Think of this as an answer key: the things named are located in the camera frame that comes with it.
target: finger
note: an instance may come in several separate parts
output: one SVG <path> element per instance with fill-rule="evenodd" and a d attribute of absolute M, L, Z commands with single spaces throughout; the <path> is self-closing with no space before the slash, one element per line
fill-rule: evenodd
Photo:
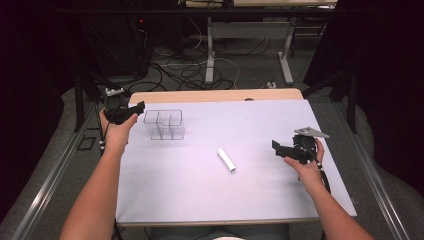
<path fill-rule="evenodd" d="M 102 124 L 102 128 L 104 130 L 106 128 L 107 124 L 109 123 L 109 121 L 106 118 L 104 108 L 102 110 L 100 110 L 99 117 L 100 117 L 100 123 Z"/>
<path fill-rule="evenodd" d="M 125 121 L 123 123 L 123 125 L 125 126 L 125 128 L 131 129 L 132 126 L 134 126 L 134 124 L 137 122 L 137 119 L 138 119 L 138 114 L 137 113 L 134 113 L 133 115 L 131 115 L 130 118 L 128 118 L 127 121 Z"/>
<path fill-rule="evenodd" d="M 299 162 L 290 157 L 285 157 L 284 162 L 287 163 L 290 167 L 294 168 L 296 171 L 298 171 L 298 168 L 301 166 Z"/>
<path fill-rule="evenodd" d="M 317 159 L 322 163 L 324 157 L 324 146 L 318 138 L 315 138 L 315 143 L 317 144 Z"/>

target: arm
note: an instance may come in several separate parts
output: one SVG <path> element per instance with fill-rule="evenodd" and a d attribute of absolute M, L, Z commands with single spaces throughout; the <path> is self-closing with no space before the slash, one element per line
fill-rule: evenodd
<path fill-rule="evenodd" d="M 121 125 L 109 124 L 100 113 L 106 146 L 93 174 L 78 195 L 60 239 L 110 239 L 115 220 L 121 157 L 137 114 Z"/>
<path fill-rule="evenodd" d="M 318 139 L 316 143 L 317 158 L 322 162 L 324 148 Z M 325 189 L 315 162 L 302 165 L 289 157 L 284 158 L 284 161 L 298 172 L 300 180 L 315 204 L 328 239 L 373 239 Z"/>

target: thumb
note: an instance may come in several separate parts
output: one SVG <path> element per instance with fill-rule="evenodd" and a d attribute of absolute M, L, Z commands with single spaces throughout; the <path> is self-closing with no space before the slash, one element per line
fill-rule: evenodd
<path fill-rule="evenodd" d="M 123 125 L 125 125 L 126 128 L 131 129 L 132 126 L 134 126 L 134 124 L 137 122 L 137 119 L 138 119 L 138 114 L 134 113 L 133 115 L 131 115 L 130 118 L 127 119 L 127 121 L 123 123 Z"/>
<path fill-rule="evenodd" d="M 298 171 L 299 166 L 301 165 L 296 160 L 290 157 L 285 157 L 284 162 L 287 163 L 290 167 L 294 168 L 294 170 Z"/>

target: black curtain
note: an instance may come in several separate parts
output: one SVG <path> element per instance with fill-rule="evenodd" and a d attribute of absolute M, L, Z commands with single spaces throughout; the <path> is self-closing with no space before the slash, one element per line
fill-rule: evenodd
<path fill-rule="evenodd" d="M 423 4 L 340 0 L 337 8 L 367 14 L 331 19 L 304 82 L 313 87 L 356 66 L 357 104 L 374 134 L 375 161 L 424 195 Z"/>
<path fill-rule="evenodd" d="M 37 0 L 0 3 L 0 221 L 44 153 L 73 87 L 64 46 Z"/>

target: transparent divided box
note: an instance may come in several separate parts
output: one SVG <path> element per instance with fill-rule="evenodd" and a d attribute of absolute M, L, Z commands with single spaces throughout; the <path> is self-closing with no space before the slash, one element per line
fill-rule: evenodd
<path fill-rule="evenodd" d="M 184 139 L 185 129 L 181 110 L 148 110 L 143 122 L 152 140 Z"/>

